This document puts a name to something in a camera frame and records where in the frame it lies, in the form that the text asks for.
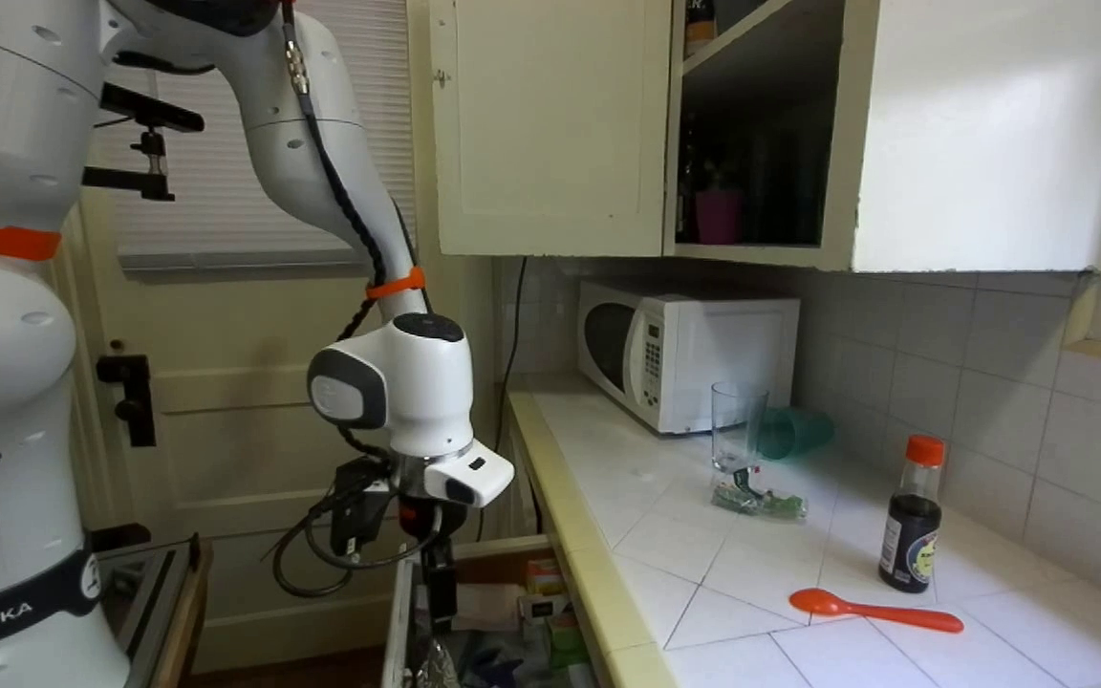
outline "white microwave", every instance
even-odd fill
[[[731,380],[786,406],[800,302],[734,286],[639,280],[580,285],[580,371],[663,434],[711,430],[712,384]]]

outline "window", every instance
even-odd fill
[[[337,39],[351,73],[368,144],[390,195],[415,233],[414,151],[405,0],[301,0]],[[328,232],[272,204],[250,164],[240,112],[217,73],[173,76],[113,66],[108,81],[183,106],[206,119],[201,134],[164,131],[174,204],[110,192],[118,253],[128,271],[362,262]],[[101,112],[105,120],[115,114]],[[145,170],[132,122],[97,130],[96,164]]]

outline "backsplash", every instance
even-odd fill
[[[503,370],[519,260],[502,261]],[[1078,275],[848,275],[702,261],[532,258],[520,372],[576,369],[582,274],[672,274],[800,297],[794,402],[898,471],[906,436],[948,441],[944,501],[1101,587],[1101,359],[1061,351]]]

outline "upper cabinet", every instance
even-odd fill
[[[433,0],[445,253],[659,256],[669,0]]]
[[[1098,264],[1101,3],[715,1],[433,4],[446,252]]]

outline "orange spoon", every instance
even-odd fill
[[[822,588],[806,588],[787,597],[787,602],[803,612],[820,615],[858,614],[871,619],[882,619],[908,626],[931,627],[934,631],[961,633],[962,619],[945,612],[929,610],[909,610],[904,607],[877,607],[873,604],[853,604],[843,598],[833,596]]]

